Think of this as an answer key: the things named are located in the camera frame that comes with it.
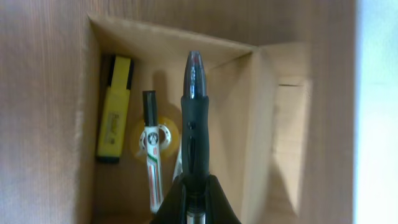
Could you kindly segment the yellow adhesive tape roll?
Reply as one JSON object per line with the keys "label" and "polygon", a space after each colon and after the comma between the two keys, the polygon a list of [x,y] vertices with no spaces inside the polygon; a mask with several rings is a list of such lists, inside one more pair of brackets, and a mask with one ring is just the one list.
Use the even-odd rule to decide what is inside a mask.
{"label": "yellow adhesive tape roll", "polygon": [[[179,149],[180,133],[177,125],[165,116],[159,117],[160,155],[161,160],[166,160]],[[144,120],[139,120],[130,134],[129,150],[135,159],[146,163],[146,135]]]}

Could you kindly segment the black whiteboard marker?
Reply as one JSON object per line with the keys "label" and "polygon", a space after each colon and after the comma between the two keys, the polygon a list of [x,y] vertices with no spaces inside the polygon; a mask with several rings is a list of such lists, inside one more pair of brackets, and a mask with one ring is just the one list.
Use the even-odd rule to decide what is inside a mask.
{"label": "black whiteboard marker", "polygon": [[149,178],[150,210],[157,213],[164,199],[160,162],[160,137],[155,91],[143,91],[144,132],[146,135],[147,172]]}

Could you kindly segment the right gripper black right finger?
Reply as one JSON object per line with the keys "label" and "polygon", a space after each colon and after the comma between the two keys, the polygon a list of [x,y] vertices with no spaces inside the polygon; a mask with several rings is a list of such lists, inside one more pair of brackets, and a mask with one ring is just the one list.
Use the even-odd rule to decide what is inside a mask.
{"label": "right gripper black right finger", "polygon": [[209,175],[205,189],[206,224],[241,224],[215,175]]}

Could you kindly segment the blue whiteboard marker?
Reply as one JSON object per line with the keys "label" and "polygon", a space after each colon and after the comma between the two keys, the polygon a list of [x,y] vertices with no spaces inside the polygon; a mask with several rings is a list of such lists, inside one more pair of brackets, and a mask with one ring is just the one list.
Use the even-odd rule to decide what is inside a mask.
{"label": "blue whiteboard marker", "polygon": [[178,156],[174,167],[173,180],[176,180],[181,173],[182,173],[182,150],[180,147],[178,149]]}

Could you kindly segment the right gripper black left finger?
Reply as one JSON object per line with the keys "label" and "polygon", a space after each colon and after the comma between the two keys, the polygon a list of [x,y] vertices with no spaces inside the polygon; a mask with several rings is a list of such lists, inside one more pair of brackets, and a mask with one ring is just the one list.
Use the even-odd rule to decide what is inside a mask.
{"label": "right gripper black left finger", "polygon": [[159,210],[149,222],[150,224],[186,224],[187,223],[187,191],[183,177],[179,175],[164,198]]}

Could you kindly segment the yellow highlighter with dark cap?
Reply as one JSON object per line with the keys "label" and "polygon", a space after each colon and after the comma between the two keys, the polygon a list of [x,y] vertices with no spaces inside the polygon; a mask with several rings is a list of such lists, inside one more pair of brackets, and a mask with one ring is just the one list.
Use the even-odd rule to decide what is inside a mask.
{"label": "yellow highlighter with dark cap", "polygon": [[133,71],[134,62],[130,58],[118,55],[111,57],[96,150],[99,162],[116,164],[120,160]]}

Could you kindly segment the black transparent ballpoint pen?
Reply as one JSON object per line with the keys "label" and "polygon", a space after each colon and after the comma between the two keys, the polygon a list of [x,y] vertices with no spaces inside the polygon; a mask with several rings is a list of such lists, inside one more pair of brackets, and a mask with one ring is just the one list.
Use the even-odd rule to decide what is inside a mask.
{"label": "black transparent ballpoint pen", "polygon": [[205,185],[209,175],[208,97],[199,51],[188,54],[183,81],[182,165],[186,222],[206,222]]}

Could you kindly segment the brown cardboard box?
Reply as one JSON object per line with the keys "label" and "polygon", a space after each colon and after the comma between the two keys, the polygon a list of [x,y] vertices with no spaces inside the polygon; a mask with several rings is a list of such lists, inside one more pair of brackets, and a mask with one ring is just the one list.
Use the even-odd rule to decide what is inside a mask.
{"label": "brown cardboard box", "polygon": [[[144,223],[151,218],[144,156],[142,92],[155,90],[160,122],[172,131],[162,154],[164,191],[172,185],[182,133],[180,99],[190,50],[198,50],[210,99],[210,172],[243,223],[297,223],[311,83],[300,42],[252,46],[148,22],[90,14],[90,49],[80,130],[77,223]],[[135,63],[118,164],[95,160],[107,54]]]}

